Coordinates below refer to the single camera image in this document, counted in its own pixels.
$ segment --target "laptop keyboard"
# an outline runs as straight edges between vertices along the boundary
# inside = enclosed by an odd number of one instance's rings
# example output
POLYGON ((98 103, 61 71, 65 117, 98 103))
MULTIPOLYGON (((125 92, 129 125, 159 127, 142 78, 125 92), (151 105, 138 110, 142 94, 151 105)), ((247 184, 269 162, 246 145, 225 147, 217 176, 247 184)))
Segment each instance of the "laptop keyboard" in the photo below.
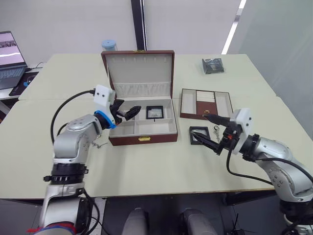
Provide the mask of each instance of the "laptop keyboard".
POLYGON ((11 70, 0 70, 0 79, 21 76, 22 73, 23 73, 23 68, 17 68, 17 69, 11 69, 11 70))

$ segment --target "blue bottle cap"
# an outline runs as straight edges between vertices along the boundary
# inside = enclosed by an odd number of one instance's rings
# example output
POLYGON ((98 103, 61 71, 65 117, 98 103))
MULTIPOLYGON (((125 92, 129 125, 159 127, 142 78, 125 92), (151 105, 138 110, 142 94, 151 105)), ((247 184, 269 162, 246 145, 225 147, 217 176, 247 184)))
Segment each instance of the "blue bottle cap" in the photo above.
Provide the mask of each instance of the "blue bottle cap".
POLYGON ((115 47, 116 42, 115 40, 104 40, 102 41, 102 47, 103 48, 112 48, 115 47))

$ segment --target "white table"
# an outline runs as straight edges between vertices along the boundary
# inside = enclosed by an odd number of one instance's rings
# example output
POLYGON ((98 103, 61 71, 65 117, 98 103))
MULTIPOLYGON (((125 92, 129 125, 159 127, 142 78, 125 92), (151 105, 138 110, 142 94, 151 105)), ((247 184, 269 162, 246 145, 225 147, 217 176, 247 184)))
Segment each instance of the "white table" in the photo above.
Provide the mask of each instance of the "white table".
MULTIPOLYGON (((32 69, 31 71, 28 71, 28 72, 39 72, 40 70, 41 70, 41 68, 37 68, 37 69, 32 69)), ((3 102, 1 102, 1 100, 14 99, 14 98, 20 97, 19 95, 9 96, 9 94, 11 93, 12 90, 13 90, 13 88, 0 90, 0 111, 2 111, 4 114, 8 114, 10 111, 10 108, 7 107, 3 102)))
MULTIPOLYGON (((36 76, 20 100, 67 99, 94 88, 110 86, 100 54, 56 54, 36 76)), ((276 96, 247 55, 175 55, 173 98, 181 89, 230 92, 231 97, 276 96), (222 58, 225 72, 204 74, 202 58, 222 58)), ((88 99, 83 95, 78 99, 88 99)))
MULTIPOLYGON (((294 156, 313 171, 313 142, 278 97, 232 97, 233 108, 251 108, 252 134, 287 144, 294 156)), ((0 198, 43 198, 43 176, 52 169, 51 118, 63 100, 22 100, 0 125, 0 198)), ((55 130, 65 122, 93 113, 91 100, 74 100, 60 112, 55 130)), ((179 136, 177 142, 102 148, 91 147, 85 176, 91 196, 143 195, 184 192, 262 190, 269 185, 230 175, 226 151, 217 156, 201 145, 190 145, 189 126, 213 125, 204 120, 179 118, 180 99, 174 99, 179 136)), ((98 143, 108 141, 105 130, 98 143)), ((267 179, 263 170, 241 156, 233 156, 235 172, 267 179)))

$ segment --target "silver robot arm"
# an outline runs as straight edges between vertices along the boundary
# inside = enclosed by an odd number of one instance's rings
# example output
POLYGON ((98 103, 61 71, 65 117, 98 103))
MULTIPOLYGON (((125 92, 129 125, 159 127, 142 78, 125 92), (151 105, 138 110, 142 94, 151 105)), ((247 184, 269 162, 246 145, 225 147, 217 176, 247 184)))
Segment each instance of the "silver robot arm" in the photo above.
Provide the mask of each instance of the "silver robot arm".
POLYGON ((226 127, 223 138, 216 143, 201 133, 194 132, 193 136, 218 155, 225 148, 229 153, 241 153, 245 160, 258 164, 267 173, 271 180, 269 183, 273 184, 281 199, 280 209, 289 225, 287 229, 290 228, 286 232, 293 230, 293 234, 313 235, 313 177, 290 149, 278 141, 257 134, 251 136, 250 109, 235 110, 230 118, 203 116, 226 127))
POLYGON ((98 109, 94 115, 85 115, 66 125, 63 133, 54 141, 53 168, 44 180, 47 186, 40 215, 38 235, 88 234, 93 204, 84 190, 85 166, 90 144, 101 135, 102 130, 115 128, 131 119, 140 111, 140 106, 128 112, 118 109, 124 102, 114 100, 112 89, 98 85, 94 92, 94 102, 98 109))

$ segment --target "open jewelry box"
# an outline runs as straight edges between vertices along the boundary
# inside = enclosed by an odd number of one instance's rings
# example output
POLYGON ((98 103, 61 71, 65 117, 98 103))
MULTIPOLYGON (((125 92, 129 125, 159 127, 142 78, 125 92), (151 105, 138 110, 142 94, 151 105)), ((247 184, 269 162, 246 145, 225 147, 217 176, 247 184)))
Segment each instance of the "open jewelry box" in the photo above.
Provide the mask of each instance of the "open jewelry box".
POLYGON ((182 89, 180 117, 203 119, 204 114, 217 114, 230 117, 233 109, 227 92, 212 92, 182 89))
POLYGON ((121 111, 140 105, 138 115, 110 130, 112 145, 177 141, 172 102, 174 51, 104 51, 101 53, 110 85, 121 111), (146 119, 147 106, 163 106, 163 118, 146 119))

